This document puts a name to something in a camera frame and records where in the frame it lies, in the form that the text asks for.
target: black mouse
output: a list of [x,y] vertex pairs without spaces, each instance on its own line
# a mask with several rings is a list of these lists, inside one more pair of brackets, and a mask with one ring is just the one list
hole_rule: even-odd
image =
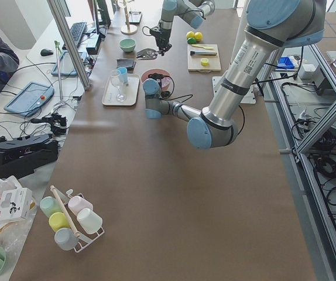
[[52,54],[53,54],[53,51],[50,49],[42,49],[42,51],[40,51],[40,55],[42,57],[50,56]]

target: yellow cup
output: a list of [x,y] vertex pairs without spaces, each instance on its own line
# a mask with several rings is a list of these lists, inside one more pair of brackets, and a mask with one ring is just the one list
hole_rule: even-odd
[[49,225],[54,232],[58,231],[60,228],[70,228],[67,218],[62,212],[53,213],[49,218]]

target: pink cup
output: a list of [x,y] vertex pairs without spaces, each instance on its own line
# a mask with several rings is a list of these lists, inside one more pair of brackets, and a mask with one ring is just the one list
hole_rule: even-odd
[[81,196],[73,196],[68,202],[68,208],[72,211],[74,215],[77,214],[85,208],[92,210],[92,204]]

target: wooden handle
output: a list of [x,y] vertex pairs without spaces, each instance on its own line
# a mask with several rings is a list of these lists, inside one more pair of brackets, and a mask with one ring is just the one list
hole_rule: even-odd
[[74,225],[72,218],[70,217],[67,209],[64,206],[64,203],[62,202],[59,194],[57,193],[56,187],[55,186],[51,186],[50,189],[51,189],[51,192],[53,193],[53,195],[55,196],[55,199],[58,202],[58,204],[59,204],[59,206],[61,208],[61,211],[66,216],[67,221],[68,221],[68,223],[70,225],[70,228],[73,231],[74,236],[76,236],[77,238],[79,238],[80,237],[80,232],[77,230],[76,226]]

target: robotic arm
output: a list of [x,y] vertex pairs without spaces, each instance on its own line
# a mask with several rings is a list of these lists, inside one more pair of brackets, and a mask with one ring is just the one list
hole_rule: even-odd
[[150,34],[155,37],[159,53],[164,56],[172,45],[169,43],[174,16],[181,17],[192,28],[197,29],[204,17],[215,11],[214,0],[164,0],[162,16],[157,26],[150,29]]
[[319,42],[325,4],[326,0],[250,0],[245,41],[209,106],[200,111],[178,101],[165,101],[157,81],[147,79],[143,83],[147,118],[172,114],[187,121],[189,141],[199,149],[229,145],[238,134],[232,115],[271,52]]

